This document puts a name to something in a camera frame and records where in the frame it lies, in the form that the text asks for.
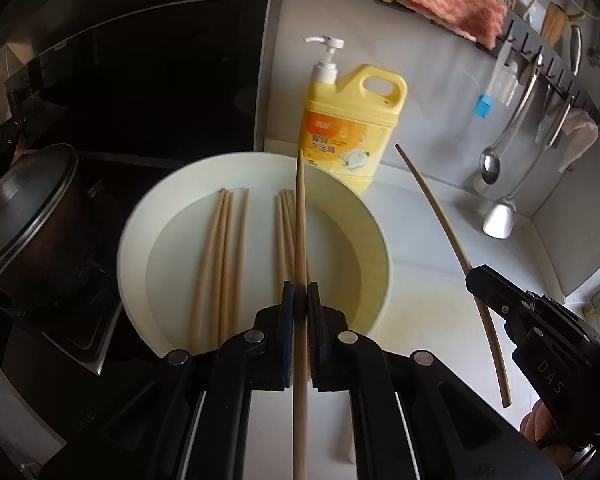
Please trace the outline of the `person's right hand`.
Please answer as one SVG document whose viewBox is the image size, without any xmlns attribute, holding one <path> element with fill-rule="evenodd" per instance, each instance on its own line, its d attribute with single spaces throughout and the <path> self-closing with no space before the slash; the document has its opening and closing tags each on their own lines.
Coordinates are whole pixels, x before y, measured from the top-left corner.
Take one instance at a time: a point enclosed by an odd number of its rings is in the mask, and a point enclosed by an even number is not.
<svg viewBox="0 0 600 480">
<path fill-rule="evenodd" d="M 575 451 L 559 443 L 554 419 L 542 400 L 537 400 L 531 411 L 521 419 L 519 432 L 549 458 L 562 474 L 571 469 L 583 455 L 582 451 Z"/>
</svg>

